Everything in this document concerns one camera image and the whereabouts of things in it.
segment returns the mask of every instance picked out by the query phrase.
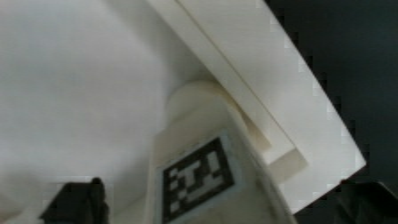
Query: white ceiling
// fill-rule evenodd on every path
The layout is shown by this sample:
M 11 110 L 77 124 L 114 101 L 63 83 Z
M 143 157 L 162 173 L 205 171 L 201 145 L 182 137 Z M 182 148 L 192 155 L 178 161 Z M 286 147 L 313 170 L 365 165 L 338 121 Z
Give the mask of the white ceiling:
M 27 207 L 9 223 L 36 223 L 50 182 L 100 176 L 114 213 L 143 195 L 167 96 L 206 74 L 146 0 L 0 1 L 0 210 Z

